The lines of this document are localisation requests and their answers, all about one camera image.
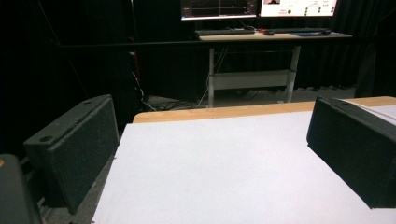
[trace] monitor screen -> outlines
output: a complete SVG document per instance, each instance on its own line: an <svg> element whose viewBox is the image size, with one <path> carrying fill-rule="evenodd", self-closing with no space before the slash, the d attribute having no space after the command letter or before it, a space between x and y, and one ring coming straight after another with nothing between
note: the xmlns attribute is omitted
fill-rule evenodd
<svg viewBox="0 0 396 224"><path fill-rule="evenodd" d="M331 17L337 0L262 0L260 17Z"/></svg>
<svg viewBox="0 0 396 224"><path fill-rule="evenodd" d="M181 0L181 20L244 19L257 16L257 0Z"/></svg>

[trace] white paper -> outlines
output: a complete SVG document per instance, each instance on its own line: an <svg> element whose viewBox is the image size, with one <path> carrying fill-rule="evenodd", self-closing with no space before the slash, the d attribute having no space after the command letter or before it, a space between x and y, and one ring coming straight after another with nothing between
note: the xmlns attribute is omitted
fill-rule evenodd
<svg viewBox="0 0 396 224"><path fill-rule="evenodd" d="M311 114L127 125L93 221L396 223L307 146Z"/></svg>

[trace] wooden table edge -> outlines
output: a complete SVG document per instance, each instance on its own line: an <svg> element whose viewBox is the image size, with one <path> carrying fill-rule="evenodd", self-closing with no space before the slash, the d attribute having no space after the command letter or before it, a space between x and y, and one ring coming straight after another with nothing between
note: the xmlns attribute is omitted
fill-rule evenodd
<svg viewBox="0 0 396 224"><path fill-rule="evenodd" d="M353 103L366 106L396 105L396 98L378 96L367 98L346 99ZM313 110L315 102L299 102L271 105L242 105L203 109L187 109L174 111L144 112L134 117L134 123L164 122L194 119L224 119L244 116L292 113Z"/></svg>

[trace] desk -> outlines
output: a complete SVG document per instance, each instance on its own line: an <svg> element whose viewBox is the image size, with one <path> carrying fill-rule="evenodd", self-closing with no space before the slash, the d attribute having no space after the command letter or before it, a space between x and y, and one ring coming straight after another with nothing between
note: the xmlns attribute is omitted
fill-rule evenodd
<svg viewBox="0 0 396 224"><path fill-rule="evenodd" d="M396 114L395 98L351 101ZM370 209L306 146L313 105L137 115L92 221L395 223L395 209Z"/></svg>
<svg viewBox="0 0 396 224"><path fill-rule="evenodd" d="M318 38L345 38L351 35L341 35L331 33L330 35L313 35L297 36L291 34L263 35L255 33L254 35L205 35L200 36L202 41L235 41L235 40L285 40L285 39L318 39ZM300 46L294 46L292 50L290 69L277 71L261 72L239 72L239 73L215 73L214 61L215 50L209 50L209 79L208 79L208 106L213 107L215 90L237 89L237 88L255 88L284 86L286 84L285 102L291 101L293 93L294 80L297 73L297 64L300 56Z"/></svg>

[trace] keyboard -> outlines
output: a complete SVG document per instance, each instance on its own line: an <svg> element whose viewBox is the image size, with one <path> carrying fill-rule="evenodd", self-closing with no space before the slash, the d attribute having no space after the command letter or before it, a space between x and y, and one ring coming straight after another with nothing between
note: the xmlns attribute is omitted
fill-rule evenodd
<svg viewBox="0 0 396 224"><path fill-rule="evenodd" d="M275 28L267 29L267 32L273 32L274 34L288 34L288 33L327 33L331 32L328 28Z"/></svg>
<svg viewBox="0 0 396 224"><path fill-rule="evenodd" d="M253 35L254 30L199 30L197 35Z"/></svg>

